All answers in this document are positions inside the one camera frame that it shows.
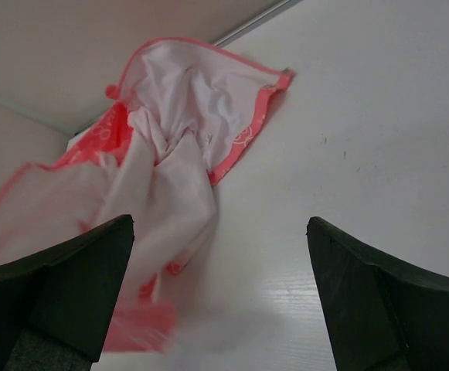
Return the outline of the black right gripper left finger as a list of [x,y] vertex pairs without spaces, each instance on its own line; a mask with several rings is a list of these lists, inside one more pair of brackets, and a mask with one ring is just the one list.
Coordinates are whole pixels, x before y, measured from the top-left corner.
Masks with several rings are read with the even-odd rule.
[[89,370],[99,361],[133,224],[121,215],[0,265],[0,370]]

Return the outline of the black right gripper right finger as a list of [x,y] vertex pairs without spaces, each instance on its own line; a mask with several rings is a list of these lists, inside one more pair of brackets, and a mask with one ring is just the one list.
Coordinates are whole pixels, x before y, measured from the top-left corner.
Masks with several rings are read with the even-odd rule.
[[449,277],[317,216],[307,239],[337,369],[449,370]]

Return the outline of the pink jacket with white lining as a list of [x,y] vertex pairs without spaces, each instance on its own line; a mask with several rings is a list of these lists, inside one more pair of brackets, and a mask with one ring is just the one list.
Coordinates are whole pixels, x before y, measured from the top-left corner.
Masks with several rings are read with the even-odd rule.
[[130,215],[134,246],[104,349],[161,349],[175,327],[158,301],[162,275],[212,234],[213,186],[292,78],[194,39],[145,43],[107,88],[107,113],[54,165],[25,164],[0,188],[0,264]]

